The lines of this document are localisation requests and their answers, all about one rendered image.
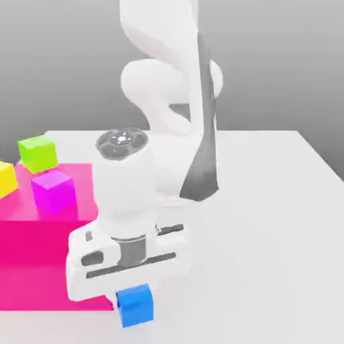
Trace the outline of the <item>small blue cube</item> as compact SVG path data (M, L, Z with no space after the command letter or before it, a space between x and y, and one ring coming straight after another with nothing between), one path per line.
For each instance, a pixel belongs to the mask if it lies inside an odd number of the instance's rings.
M117 307L124 328L154 319L153 294L148 284L120 290L116 296Z

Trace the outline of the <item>small magenta cube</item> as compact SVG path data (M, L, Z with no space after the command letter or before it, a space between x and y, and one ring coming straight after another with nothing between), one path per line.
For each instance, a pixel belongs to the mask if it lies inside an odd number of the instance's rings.
M74 179L59 170L35 177L30 183L36 206L49 214L57 214L77 203Z

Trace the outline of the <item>small yellow cube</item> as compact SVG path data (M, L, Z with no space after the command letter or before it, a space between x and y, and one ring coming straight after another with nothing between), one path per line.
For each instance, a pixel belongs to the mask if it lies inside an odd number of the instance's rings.
M11 163L0 161L0 199L18 189L15 168Z

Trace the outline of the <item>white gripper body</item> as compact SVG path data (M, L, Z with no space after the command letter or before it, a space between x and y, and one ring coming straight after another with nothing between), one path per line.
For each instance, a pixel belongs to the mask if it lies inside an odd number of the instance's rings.
M176 275L187 273L190 266L189 246L149 257L134 267L75 267L71 260L67 259L67 294L70 300L78 302L144 284L153 286Z

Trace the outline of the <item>small green cube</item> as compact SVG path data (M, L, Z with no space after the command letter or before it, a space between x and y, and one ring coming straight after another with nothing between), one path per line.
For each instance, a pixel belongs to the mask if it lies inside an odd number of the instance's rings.
M45 135L17 142L21 163L32 174L41 173L58 166L54 142Z

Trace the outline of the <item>large pink box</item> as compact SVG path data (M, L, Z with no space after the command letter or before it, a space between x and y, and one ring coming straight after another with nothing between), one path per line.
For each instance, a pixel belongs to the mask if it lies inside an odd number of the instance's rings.
M37 208L31 180L18 164L18 190L0 199L0 310L111 311L103 296L73 302L66 286L69 234L95 220L91 165L67 163L58 170L75 182L77 203L51 215Z

